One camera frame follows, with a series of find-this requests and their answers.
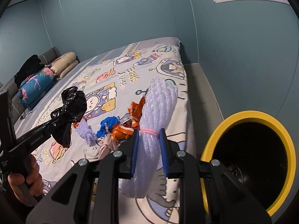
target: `blue gripper pad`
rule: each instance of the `blue gripper pad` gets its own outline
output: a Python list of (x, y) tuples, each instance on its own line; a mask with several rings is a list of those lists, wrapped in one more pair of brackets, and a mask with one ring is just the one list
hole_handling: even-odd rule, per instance
[(169, 168), (168, 168), (168, 156), (166, 151), (166, 146), (168, 142), (165, 134), (165, 130), (161, 129), (159, 131), (159, 142), (160, 142), (160, 149), (161, 149), (161, 157), (162, 157), (162, 164), (163, 164), (163, 170), (166, 177), (169, 175)]
[(131, 177), (133, 177), (133, 175), (135, 173), (135, 169), (136, 169), (138, 143), (139, 143), (139, 131), (137, 131), (137, 134), (135, 137), (135, 142), (134, 142), (134, 147), (133, 147), (133, 152), (132, 152), (132, 157), (131, 157), (131, 169), (130, 169)]

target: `wall seam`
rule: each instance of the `wall seam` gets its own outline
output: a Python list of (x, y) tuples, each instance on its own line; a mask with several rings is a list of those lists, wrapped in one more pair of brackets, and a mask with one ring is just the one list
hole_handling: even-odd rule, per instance
[(277, 118), (277, 116), (279, 115), (279, 113), (280, 113), (280, 111), (281, 111), (281, 109), (282, 109), (284, 103), (286, 102), (286, 99), (287, 99), (288, 94), (289, 94), (289, 92), (290, 92), (290, 90), (291, 90), (291, 87), (292, 87), (292, 84), (293, 84), (293, 81), (294, 81), (294, 78), (295, 78), (296, 70), (297, 70), (297, 65), (298, 65), (298, 60), (299, 60), (299, 20), (297, 21), (297, 24), (298, 24), (298, 52), (297, 52), (296, 66), (295, 66), (295, 70), (294, 70), (293, 78), (292, 78), (290, 87), (289, 87), (289, 89), (288, 89), (288, 92), (287, 92), (287, 94), (286, 94), (286, 97), (285, 97), (285, 99), (284, 99), (284, 101), (283, 101), (283, 103), (282, 103), (282, 105), (281, 105), (281, 107), (280, 107), (280, 109), (279, 109), (277, 115), (275, 116), (275, 118)]
[[(44, 21), (44, 15), (42, 14), (42, 9), (41, 9), (41, 2), (40, 2), (40, 0), (38, 0), (38, 1), (39, 1), (39, 6), (40, 6), (40, 12), (41, 12), (42, 20)], [(53, 48), (53, 45), (52, 45), (52, 42), (51, 42), (51, 40), (50, 40), (50, 36), (49, 36), (49, 33), (48, 33), (48, 30), (47, 30), (47, 27), (46, 27), (46, 23), (45, 23), (45, 22), (44, 22), (44, 28), (45, 28), (45, 30), (46, 30), (46, 32), (47, 32), (48, 39), (49, 39), (49, 41), (50, 41), (51, 47)]]
[(191, 9), (192, 9), (192, 14), (193, 14), (193, 19), (194, 19), (196, 42), (197, 42), (197, 58), (198, 58), (198, 63), (199, 63), (199, 48), (198, 48), (197, 28), (196, 28), (195, 15), (194, 15), (194, 10), (193, 10), (193, 6), (192, 6), (192, 1), (191, 0), (190, 0), (190, 3), (191, 3)]

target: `pink fabric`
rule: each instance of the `pink fabric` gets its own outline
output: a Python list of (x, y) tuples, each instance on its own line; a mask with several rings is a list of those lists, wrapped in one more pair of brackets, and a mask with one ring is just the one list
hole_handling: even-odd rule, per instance
[(111, 137), (111, 134), (106, 134), (104, 139), (100, 141), (100, 144), (103, 146), (99, 150), (99, 160), (107, 156), (110, 151), (115, 151), (119, 147), (119, 144), (114, 141), (114, 139)]
[(152, 129), (141, 129), (140, 130), (140, 133), (149, 133), (149, 134), (152, 134), (156, 137), (159, 137), (159, 132), (155, 131), (155, 130), (152, 130)]

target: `blue flamingo pillow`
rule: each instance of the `blue flamingo pillow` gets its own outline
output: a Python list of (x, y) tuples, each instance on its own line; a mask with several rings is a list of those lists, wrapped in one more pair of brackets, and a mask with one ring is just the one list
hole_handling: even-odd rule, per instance
[(39, 73), (31, 77), (19, 91), (21, 103), (26, 105), (31, 104), (40, 98), (40, 95), (49, 88), (54, 80), (54, 73), (49, 68), (45, 67)]

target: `cartoon print bed sheet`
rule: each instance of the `cartoon print bed sheet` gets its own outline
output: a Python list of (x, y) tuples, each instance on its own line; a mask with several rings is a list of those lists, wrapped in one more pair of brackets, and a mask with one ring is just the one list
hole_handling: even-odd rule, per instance
[[(141, 42), (124, 46), (79, 63), (42, 99), (28, 117), (15, 125), (17, 136), (50, 119), (50, 113), (62, 106), (61, 92), (77, 86), (87, 99), (84, 117), (97, 132), (100, 122), (116, 116), (121, 122), (128, 115), (131, 101), (139, 102), (155, 77), (165, 78), (178, 87), (178, 102), (166, 131), (168, 139), (186, 147), (187, 79), (179, 54), (179, 41), (152, 43), (140, 49)], [(63, 148), (53, 138), (33, 154), (40, 165), (47, 193), (81, 158), (97, 160), (99, 145), (89, 147), (74, 128), (70, 148)], [(178, 180), (164, 176), (162, 163), (158, 166), (152, 186), (144, 199), (128, 199), (119, 195), (120, 223), (178, 223)]]

